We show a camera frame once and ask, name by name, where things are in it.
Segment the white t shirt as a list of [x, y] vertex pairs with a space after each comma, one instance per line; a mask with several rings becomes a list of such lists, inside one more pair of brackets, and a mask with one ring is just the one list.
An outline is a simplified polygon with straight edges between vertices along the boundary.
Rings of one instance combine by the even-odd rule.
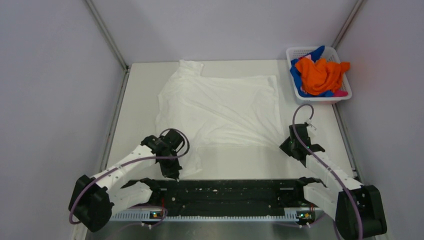
[[181, 178], [203, 170], [201, 148], [271, 147], [282, 141], [277, 77], [203, 76], [200, 62], [180, 60], [158, 94], [158, 133], [183, 132], [190, 143]]

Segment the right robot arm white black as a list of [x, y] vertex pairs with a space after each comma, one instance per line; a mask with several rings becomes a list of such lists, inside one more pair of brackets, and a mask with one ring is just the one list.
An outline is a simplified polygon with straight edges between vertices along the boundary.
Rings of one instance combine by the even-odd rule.
[[326, 150], [313, 144], [307, 123], [289, 126], [289, 137], [280, 149], [299, 161], [315, 177], [301, 177], [295, 183], [293, 200], [299, 206], [312, 203], [332, 218], [345, 240], [370, 238], [387, 233], [388, 227], [380, 191], [350, 177], [330, 160]]

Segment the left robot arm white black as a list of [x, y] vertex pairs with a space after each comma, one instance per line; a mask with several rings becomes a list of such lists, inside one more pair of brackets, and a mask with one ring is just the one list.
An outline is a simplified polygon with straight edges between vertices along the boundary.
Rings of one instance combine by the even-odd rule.
[[136, 180], [136, 176], [159, 164], [163, 177], [178, 180], [182, 170], [179, 159], [189, 150], [187, 136], [178, 129], [168, 128], [159, 136], [145, 137], [127, 156], [102, 172], [82, 175], [75, 182], [69, 202], [69, 223], [83, 224], [91, 232], [97, 232], [113, 215], [133, 206], [156, 206], [161, 194], [142, 180]]

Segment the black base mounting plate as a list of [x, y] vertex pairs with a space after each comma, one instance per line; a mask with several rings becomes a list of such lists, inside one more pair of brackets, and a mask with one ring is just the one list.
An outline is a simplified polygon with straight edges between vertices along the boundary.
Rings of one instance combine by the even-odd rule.
[[320, 208], [301, 198], [297, 179], [154, 180], [148, 205], [164, 207], [169, 217], [282, 217], [290, 210]]

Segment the pink garment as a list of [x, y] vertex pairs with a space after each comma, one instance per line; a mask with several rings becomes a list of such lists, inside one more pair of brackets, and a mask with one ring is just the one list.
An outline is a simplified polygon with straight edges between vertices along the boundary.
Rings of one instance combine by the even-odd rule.
[[338, 89], [334, 92], [333, 97], [342, 98], [342, 97], [346, 97], [348, 95], [349, 95], [349, 93], [347, 91]]

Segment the orange t shirt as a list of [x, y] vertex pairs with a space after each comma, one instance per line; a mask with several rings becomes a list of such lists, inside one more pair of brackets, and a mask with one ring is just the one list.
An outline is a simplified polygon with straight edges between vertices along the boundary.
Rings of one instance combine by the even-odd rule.
[[324, 58], [313, 62], [310, 58], [302, 57], [295, 67], [301, 73], [303, 89], [317, 96], [328, 90], [333, 93], [341, 90], [343, 75], [350, 69], [351, 64], [327, 61]]

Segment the blue t shirt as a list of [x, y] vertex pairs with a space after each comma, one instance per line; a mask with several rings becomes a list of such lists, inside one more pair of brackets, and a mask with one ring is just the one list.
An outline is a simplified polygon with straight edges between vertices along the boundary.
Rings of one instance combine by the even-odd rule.
[[294, 92], [298, 98], [332, 98], [334, 93], [327, 90], [318, 95], [312, 95], [303, 89], [303, 82], [301, 73], [295, 67], [295, 64], [305, 56], [310, 55], [311, 60], [315, 63], [317, 60], [324, 58], [330, 60], [331, 57], [336, 56], [336, 50], [330, 46], [297, 46], [290, 47], [286, 50], [286, 56], [289, 66], [289, 71], [292, 77]]

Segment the white plastic laundry basket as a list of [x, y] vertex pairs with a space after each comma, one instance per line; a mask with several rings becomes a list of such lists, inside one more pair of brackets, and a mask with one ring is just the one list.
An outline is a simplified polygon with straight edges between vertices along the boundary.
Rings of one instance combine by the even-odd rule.
[[330, 46], [290, 47], [287, 64], [299, 104], [335, 104], [349, 100], [352, 90], [346, 73], [351, 63], [341, 61]]

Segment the grey aluminium corner post right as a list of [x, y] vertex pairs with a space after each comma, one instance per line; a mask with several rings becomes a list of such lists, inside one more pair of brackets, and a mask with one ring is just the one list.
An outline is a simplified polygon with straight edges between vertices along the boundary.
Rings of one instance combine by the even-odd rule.
[[341, 29], [339, 30], [336, 38], [334, 39], [333, 43], [331, 44], [331, 47], [334, 49], [337, 49], [341, 42], [343, 41], [344, 37], [348, 33], [351, 25], [357, 18], [358, 14], [364, 7], [364, 5], [367, 3], [367, 0], [356, 0], [353, 8], [351, 9], [349, 15], [347, 16], [345, 22], [343, 23]]

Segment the grey aluminium corner post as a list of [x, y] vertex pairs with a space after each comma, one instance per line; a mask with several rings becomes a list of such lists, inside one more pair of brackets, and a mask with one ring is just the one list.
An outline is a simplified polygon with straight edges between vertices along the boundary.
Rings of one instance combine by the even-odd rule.
[[82, 1], [85, 6], [87, 7], [88, 12], [91, 14], [94, 23], [96, 24], [98, 30], [100, 31], [100, 34], [102, 35], [104, 41], [106, 42], [109, 50], [111, 51], [114, 58], [117, 60], [119, 65], [124, 71], [127, 71], [129, 68], [129, 65], [124, 60], [124, 57], [121, 53], [121, 51], [118, 48], [118, 45], [116, 44], [112, 34], [110, 33], [105, 21], [103, 20], [100, 12], [98, 11], [95, 3], [93, 0], [83, 0]]
[[345, 22], [343, 23], [341, 29], [339, 30], [336, 38], [334, 39], [333, 43], [331, 44], [331, 47], [334, 49], [337, 49], [341, 42], [343, 41], [344, 37], [348, 33], [351, 25], [357, 18], [358, 14], [364, 7], [364, 5], [367, 3], [367, 0], [356, 0], [353, 8], [351, 9], [349, 15], [347, 16]]

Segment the grey aluminium corner post left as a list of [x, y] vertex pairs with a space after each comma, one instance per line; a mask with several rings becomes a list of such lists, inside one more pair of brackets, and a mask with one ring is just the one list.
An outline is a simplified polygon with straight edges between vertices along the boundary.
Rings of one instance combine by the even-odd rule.
[[110, 33], [105, 21], [103, 20], [100, 12], [98, 11], [95, 3], [93, 0], [83, 0], [82, 1], [85, 6], [87, 7], [88, 12], [91, 14], [94, 23], [96, 24], [98, 30], [100, 31], [100, 34], [102, 35], [104, 41], [106, 42], [109, 50], [111, 51], [114, 58], [117, 60], [119, 65], [124, 71], [127, 71], [129, 68], [129, 65], [124, 60], [124, 57], [121, 53], [121, 51], [118, 48], [118, 45], [116, 44], [112, 34]]

